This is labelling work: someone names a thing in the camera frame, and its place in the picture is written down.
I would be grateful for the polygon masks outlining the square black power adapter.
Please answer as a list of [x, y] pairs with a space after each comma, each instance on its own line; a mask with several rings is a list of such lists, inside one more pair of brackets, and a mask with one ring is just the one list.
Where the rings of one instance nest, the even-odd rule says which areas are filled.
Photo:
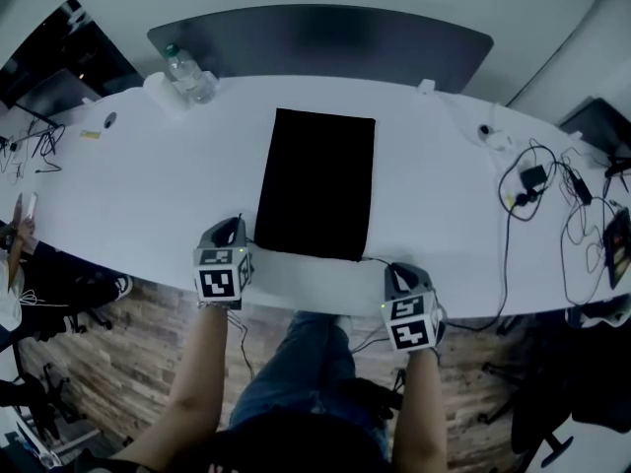
[[547, 182], [547, 173], [543, 165], [537, 165], [520, 172], [522, 186], [526, 190], [536, 189]]

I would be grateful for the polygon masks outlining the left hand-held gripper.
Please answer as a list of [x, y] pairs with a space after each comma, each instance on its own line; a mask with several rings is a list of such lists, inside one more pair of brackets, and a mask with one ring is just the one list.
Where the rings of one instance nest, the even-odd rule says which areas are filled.
[[199, 305], [240, 310], [253, 272], [244, 219], [232, 217], [217, 223], [202, 234], [199, 246], [193, 255]]

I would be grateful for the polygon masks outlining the person's right forearm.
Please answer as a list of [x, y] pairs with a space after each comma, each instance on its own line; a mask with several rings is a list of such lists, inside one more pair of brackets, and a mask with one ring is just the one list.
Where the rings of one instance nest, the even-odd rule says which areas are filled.
[[448, 433], [438, 357], [413, 351], [391, 457], [396, 473], [448, 473]]

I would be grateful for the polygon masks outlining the white office chair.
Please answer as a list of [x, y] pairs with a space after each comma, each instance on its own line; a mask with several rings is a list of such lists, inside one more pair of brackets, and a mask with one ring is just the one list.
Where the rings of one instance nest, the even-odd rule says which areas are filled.
[[624, 325], [631, 317], [631, 294], [596, 303], [572, 306], [565, 310], [566, 323], [575, 329], [604, 324], [612, 328]]

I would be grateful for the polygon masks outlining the dark glass window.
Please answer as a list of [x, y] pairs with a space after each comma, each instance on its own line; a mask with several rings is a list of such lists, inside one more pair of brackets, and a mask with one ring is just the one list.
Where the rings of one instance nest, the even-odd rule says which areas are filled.
[[0, 68], [0, 101], [11, 106], [57, 77], [106, 97], [143, 79], [77, 0], [47, 17]]

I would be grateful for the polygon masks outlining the black computer monitor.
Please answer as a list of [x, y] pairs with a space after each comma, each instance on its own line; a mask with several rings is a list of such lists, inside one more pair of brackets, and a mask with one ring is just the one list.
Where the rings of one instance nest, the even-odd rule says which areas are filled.
[[583, 141], [607, 155], [631, 158], [631, 116], [602, 98], [583, 102], [559, 127], [568, 134], [580, 132]]

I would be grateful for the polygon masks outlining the person's blue jeans legs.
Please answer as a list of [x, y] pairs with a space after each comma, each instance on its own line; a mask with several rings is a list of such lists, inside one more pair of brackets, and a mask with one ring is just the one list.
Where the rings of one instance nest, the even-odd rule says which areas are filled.
[[274, 410], [325, 415], [360, 427], [387, 456], [378, 388], [356, 376], [349, 334], [335, 325], [336, 318], [295, 313], [275, 354], [240, 396], [229, 428]]

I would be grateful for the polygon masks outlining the long dark desk divider panel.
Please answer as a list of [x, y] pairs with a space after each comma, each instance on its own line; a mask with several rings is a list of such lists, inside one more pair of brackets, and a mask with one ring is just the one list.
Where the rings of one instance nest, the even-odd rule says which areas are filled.
[[271, 5], [152, 28], [159, 52], [188, 51], [220, 78], [317, 76], [459, 94], [494, 46], [488, 34], [420, 15], [345, 5]]

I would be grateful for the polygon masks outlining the white charger plug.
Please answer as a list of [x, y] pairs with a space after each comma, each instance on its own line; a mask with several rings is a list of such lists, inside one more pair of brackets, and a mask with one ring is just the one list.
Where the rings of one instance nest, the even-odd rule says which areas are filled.
[[496, 152], [509, 152], [514, 148], [511, 137], [504, 131], [497, 130], [488, 124], [481, 124], [477, 129], [480, 141]]

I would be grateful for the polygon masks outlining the person's black shirt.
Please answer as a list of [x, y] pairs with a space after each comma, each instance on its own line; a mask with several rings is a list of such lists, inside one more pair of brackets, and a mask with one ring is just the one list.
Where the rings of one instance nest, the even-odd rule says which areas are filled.
[[390, 473], [376, 441], [325, 415], [271, 412], [213, 435], [177, 461], [184, 473]]

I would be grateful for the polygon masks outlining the long black power brick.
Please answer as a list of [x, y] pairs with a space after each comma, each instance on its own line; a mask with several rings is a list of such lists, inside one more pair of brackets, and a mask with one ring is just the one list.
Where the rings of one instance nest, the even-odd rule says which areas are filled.
[[566, 168], [571, 182], [571, 191], [573, 195], [578, 199], [581, 205], [590, 206], [593, 202], [593, 196], [591, 195], [585, 182], [575, 174], [571, 168]]

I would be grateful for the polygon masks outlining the black cloth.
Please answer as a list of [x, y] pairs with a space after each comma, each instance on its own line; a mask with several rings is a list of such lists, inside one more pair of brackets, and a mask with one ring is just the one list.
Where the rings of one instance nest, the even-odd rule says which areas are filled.
[[260, 167], [249, 241], [268, 251], [359, 262], [371, 217], [378, 122], [278, 107], [234, 147]]

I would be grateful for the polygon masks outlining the person's left forearm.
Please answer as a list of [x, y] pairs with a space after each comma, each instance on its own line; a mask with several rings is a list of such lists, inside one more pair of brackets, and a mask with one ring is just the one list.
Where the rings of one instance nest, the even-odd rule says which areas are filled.
[[224, 308], [208, 306], [198, 312], [164, 414], [114, 460], [165, 472], [179, 455], [216, 433], [223, 405], [227, 333]]

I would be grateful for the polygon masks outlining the black tray with tools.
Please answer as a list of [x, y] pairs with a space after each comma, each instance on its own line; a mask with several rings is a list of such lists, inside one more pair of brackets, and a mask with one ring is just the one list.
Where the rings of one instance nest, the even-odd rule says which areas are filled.
[[631, 264], [631, 214], [628, 208], [619, 210], [607, 225], [603, 244], [609, 285], [615, 289]]

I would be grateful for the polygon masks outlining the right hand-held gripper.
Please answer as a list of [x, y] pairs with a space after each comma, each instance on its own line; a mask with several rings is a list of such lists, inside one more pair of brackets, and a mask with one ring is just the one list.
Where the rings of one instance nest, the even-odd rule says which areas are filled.
[[445, 311], [429, 273], [420, 267], [403, 262], [386, 266], [381, 313], [397, 352], [435, 349], [443, 339]]

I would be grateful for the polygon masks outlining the clear plastic water bottle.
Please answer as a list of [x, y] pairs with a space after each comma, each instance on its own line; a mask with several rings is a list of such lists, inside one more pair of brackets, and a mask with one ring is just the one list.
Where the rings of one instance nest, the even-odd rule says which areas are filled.
[[210, 71], [202, 70], [190, 53], [178, 45], [168, 44], [164, 52], [172, 75], [188, 96], [199, 104], [212, 101], [218, 79]]

